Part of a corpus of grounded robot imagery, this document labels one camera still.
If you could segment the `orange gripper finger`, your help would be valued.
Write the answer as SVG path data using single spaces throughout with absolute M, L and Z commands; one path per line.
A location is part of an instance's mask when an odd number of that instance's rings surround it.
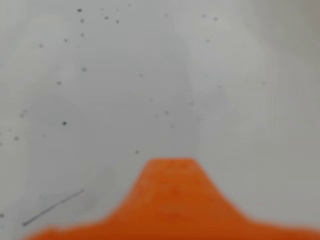
M 150 160 L 106 219 L 49 228 L 33 240 L 317 240 L 318 231 L 254 221 L 218 191 L 191 158 Z

